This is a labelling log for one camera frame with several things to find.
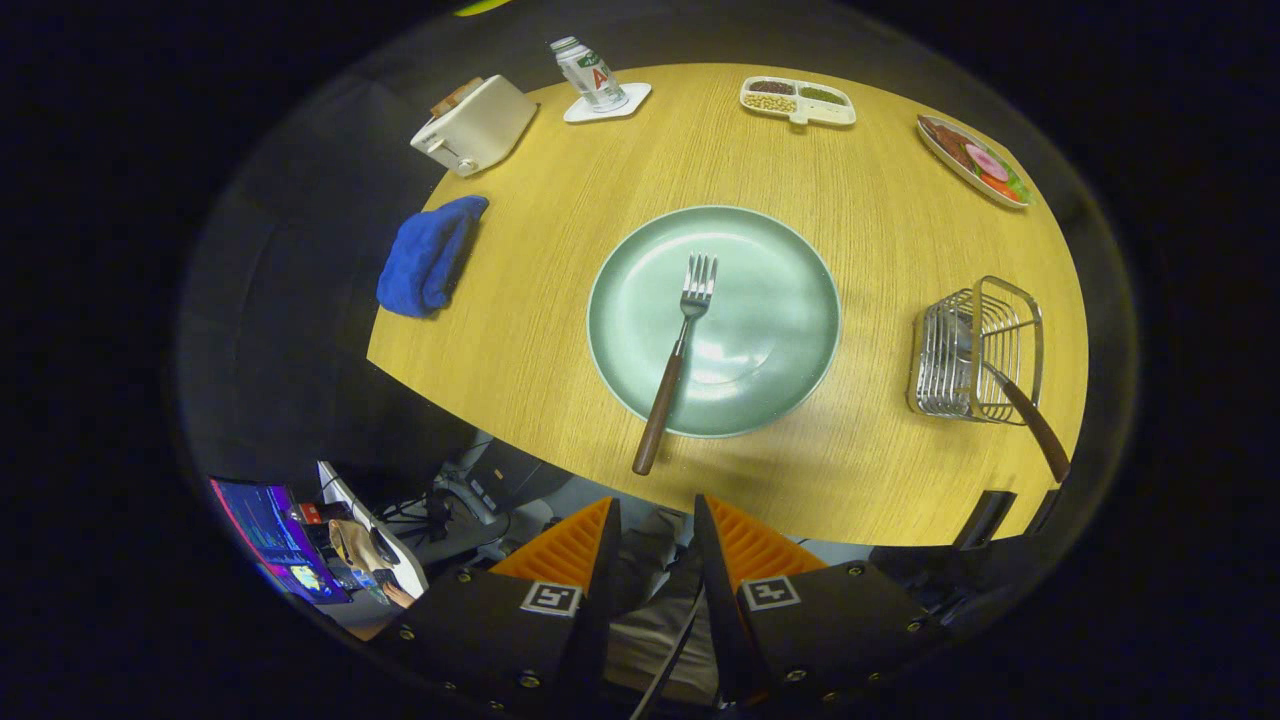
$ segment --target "person's leg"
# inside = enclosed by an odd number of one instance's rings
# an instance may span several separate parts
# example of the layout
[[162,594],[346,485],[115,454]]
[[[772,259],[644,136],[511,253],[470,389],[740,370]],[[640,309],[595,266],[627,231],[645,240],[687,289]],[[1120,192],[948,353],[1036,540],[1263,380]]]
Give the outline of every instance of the person's leg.
[[659,507],[622,533],[614,583],[614,616],[640,607],[676,552],[685,515]]
[[[609,624],[605,680],[636,691],[644,691],[653,682],[689,619],[701,573],[701,552],[696,542],[690,543],[689,552],[671,568],[667,582],[649,602]],[[712,646],[704,597],[698,605],[689,642],[663,688],[663,697],[692,705],[710,705],[718,687],[716,650]]]

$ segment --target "tomato slice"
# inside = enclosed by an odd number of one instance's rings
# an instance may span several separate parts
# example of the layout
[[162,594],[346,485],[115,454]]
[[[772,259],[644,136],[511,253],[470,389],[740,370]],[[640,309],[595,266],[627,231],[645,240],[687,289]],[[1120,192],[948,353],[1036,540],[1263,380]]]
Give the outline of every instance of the tomato slice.
[[996,178],[993,178],[993,177],[991,177],[991,176],[988,176],[986,173],[983,173],[979,177],[982,178],[982,182],[984,182],[988,186],[991,186],[992,190],[995,190],[996,192],[998,192],[998,193],[1004,195],[1005,197],[1012,200],[1014,202],[1021,202],[1023,201],[1023,199],[1018,197],[1018,193],[1014,192],[1014,188],[1011,188],[1007,184],[1000,182],[998,179],[996,179]]

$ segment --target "white coaster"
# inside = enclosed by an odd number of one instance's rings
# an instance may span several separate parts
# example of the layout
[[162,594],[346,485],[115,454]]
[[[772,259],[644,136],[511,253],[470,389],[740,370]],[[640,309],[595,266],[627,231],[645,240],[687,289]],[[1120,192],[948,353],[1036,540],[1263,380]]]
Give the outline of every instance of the white coaster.
[[607,113],[596,113],[586,104],[586,97],[579,97],[576,102],[564,110],[566,123],[588,123],[591,120],[603,120],[604,118],[625,118],[631,113],[635,113],[640,104],[644,102],[645,97],[649,97],[649,92],[653,86],[648,82],[625,82],[622,83],[622,91],[627,94],[627,101]]

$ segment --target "fork tines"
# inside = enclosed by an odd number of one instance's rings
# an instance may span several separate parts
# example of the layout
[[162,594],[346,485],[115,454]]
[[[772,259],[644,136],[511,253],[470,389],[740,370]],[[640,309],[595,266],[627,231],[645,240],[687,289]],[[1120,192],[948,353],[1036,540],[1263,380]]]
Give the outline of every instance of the fork tines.
[[685,270],[684,296],[689,300],[710,300],[716,290],[716,268],[719,259],[712,255],[709,259],[704,252],[689,255],[689,269]]

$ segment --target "utensil holder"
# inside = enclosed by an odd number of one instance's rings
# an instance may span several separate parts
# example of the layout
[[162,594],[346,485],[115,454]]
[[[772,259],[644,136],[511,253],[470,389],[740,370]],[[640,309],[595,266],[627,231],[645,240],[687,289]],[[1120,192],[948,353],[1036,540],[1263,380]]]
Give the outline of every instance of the utensil holder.
[[[970,354],[963,352],[965,337]],[[908,402],[916,413],[979,423],[1024,425],[996,374],[1012,378],[1039,406],[1044,374],[1044,327],[1036,299],[993,275],[928,306],[915,319],[915,351]]]

